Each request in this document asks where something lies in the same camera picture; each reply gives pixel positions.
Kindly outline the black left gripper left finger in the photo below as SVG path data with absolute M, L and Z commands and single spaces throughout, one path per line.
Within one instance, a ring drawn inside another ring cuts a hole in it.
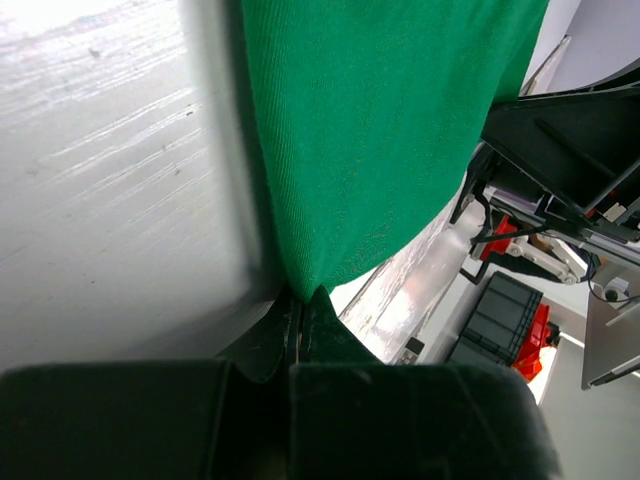
M 264 316 L 217 358 L 230 362 L 248 381 L 264 384 L 298 359 L 303 303 L 281 292 Z

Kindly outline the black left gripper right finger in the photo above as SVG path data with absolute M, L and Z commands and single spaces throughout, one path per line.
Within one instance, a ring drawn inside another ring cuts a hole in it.
M 328 291 L 319 287 L 302 306 L 297 360 L 302 363 L 366 363 L 381 361 L 339 319 Z

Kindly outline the green t-shirt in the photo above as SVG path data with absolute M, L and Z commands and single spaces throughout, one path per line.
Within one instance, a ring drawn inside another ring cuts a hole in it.
M 543 1 L 246 1 L 273 222 L 302 300 L 393 256 L 518 96 Z

